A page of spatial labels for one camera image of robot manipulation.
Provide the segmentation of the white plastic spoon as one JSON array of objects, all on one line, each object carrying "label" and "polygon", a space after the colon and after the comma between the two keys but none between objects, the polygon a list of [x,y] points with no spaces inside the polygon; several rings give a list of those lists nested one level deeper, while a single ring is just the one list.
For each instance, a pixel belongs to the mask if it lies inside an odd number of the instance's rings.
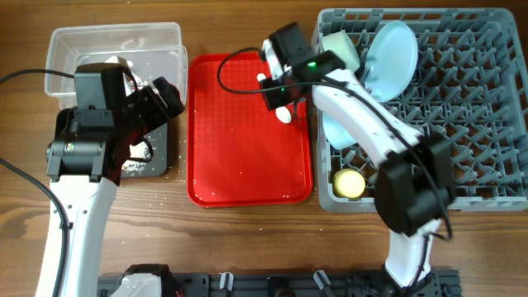
[{"label": "white plastic spoon", "polygon": [[[266,78],[264,73],[259,73],[257,75],[257,81],[262,82]],[[285,106],[280,106],[275,109],[276,117],[279,121],[284,124],[289,124],[292,121],[292,115],[290,110]]]}]

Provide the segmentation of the food scraps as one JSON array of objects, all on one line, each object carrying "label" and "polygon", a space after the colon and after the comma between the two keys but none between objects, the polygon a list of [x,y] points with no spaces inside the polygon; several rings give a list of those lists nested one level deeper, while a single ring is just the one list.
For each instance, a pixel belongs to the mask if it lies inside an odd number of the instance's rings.
[{"label": "food scraps", "polygon": [[143,137],[138,144],[130,145],[129,151],[130,156],[121,167],[125,173],[141,172],[153,160],[154,147],[148,137]]}]

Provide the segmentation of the small light blue bowl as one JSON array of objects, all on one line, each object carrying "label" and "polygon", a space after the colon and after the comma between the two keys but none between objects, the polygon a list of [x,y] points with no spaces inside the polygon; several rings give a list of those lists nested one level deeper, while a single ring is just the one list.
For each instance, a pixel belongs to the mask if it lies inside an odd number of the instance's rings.
[{"label": "small light blue bowl", "polygon": [[356,144],[343,126],[325,112],[323,113],[323,132],[327,141],[335,149],[342,150]]}]

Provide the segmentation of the pale green bowl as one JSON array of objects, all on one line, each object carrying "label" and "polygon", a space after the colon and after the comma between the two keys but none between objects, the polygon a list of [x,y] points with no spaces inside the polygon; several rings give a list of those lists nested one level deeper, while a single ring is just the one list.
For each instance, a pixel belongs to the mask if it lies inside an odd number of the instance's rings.
[{"label": "pale green bowl", "polygon": [[322,47],[325,51],[332,51],[352,72],[355,72],[360,68],[361,61],[356,47],[353,45],[351,38],[345,31],[339,31],[324,36],[322,38]]}]

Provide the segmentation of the yellow plastic cup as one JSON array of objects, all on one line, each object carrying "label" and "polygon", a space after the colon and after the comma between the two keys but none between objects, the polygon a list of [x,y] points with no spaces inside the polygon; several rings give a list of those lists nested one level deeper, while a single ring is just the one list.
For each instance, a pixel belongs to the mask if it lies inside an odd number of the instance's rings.
[{"label": "yellow plastic cup", "polygon": [[357,199],[366,188],[364,177],[353,169],[342,169],[333,177],[333,192],[337,197]]}]

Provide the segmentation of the light blue plate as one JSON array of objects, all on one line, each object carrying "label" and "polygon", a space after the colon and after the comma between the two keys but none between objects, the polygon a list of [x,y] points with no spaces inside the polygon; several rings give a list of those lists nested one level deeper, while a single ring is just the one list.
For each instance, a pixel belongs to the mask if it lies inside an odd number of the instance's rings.
[{"label": "light blue plate", "polygon": [[387,23],[368,49],[365,87],[378,102],[398,97],[417,67],[418,47],[413,31],[401,21]]}]

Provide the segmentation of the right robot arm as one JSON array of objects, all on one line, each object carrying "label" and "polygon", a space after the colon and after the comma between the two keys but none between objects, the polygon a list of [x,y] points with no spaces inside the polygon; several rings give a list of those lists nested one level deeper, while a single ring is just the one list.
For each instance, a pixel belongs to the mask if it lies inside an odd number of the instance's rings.
[{"label": "right robot arm", "polygon": [[415,35],[400,21],[382,28],[370,47],[370,63],[380,72],[373,86],[356,77],[357,52],[341,32],[328,35],[317,51],[291,23],[264,40],[261,57],[270,69],[259,78],[269,109],[309,98],[370,157],[377,171],[375,209],[390,231],[384,269],[400,290],[416,291],[430,270],[432,239],[449,224],[455,181],[447,141],[424,135],[384,107],[410,83]]}]

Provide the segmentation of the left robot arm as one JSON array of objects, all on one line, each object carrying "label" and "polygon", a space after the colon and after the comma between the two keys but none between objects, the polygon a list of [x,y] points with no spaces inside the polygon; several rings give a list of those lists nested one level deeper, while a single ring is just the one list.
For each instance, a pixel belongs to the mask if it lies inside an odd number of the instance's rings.
[{"label": "left robot arm", "polygon": [[185,110],[163,77],[126,92],[131,75],[108,63],[81,65],[73,75],[77,104],[58,113],[46,149],[53,200],[39,296],[95,295],[106,221],[130,146]]}]

